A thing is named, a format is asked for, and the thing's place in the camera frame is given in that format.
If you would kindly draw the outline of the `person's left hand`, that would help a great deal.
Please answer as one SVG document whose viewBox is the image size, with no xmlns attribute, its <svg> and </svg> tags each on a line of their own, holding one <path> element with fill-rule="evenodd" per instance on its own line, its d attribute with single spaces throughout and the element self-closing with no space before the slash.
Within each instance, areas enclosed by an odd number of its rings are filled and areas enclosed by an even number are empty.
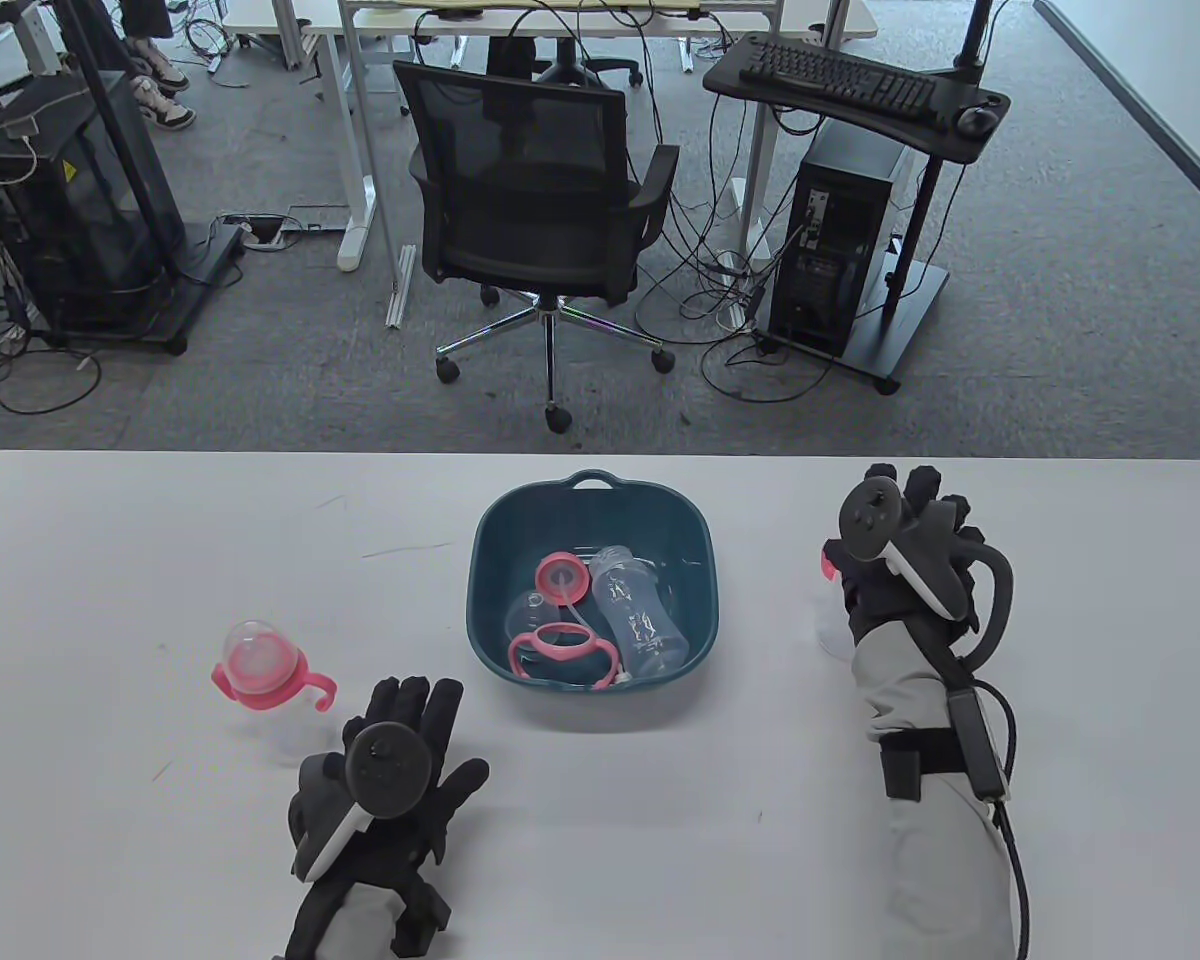
<svg viewBox="0 0 1200 960">
<path fill-rule="evenodd" d="M 376 820 L 366 832 L 358 833 L 341 852 L 331 874 L 353 883 L 402 892 L 412 884 L 427 856 L 442 863 L 454 815 L 490 780 L 490 763 L 485 758 L 468 758 L 448 776 L 440 776 L 463 692 L 462 682 L 454 678 L 440 678 L 436 684 L 422 676 L 404 680 L 384 678 L 373 686 L 364 716 L 346 724 L 347 746 L 367 724 L 404 724 L 425 742 L 432 768 L 428 788 L 412 812 L 402 818 Z"/>
</svg>

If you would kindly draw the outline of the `person's right hand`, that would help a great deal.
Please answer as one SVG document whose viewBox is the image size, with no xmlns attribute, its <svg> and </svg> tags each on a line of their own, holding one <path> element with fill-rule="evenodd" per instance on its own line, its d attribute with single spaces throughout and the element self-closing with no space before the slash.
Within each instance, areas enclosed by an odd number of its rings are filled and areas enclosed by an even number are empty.
<svg viewBox="0 0 1200 960">
<path fill-rule="evenodd" d="M 965 547 L 985 538 L 968 522 L 968 500 L 940 485 L 937 467 L 901 480 L 896 466 L 875 463 L 844 498 L 823 557 L 836 571 L 853 644 L 882 626 L 911 625 L 946 644 L 980 635 Z"/>
</svg>

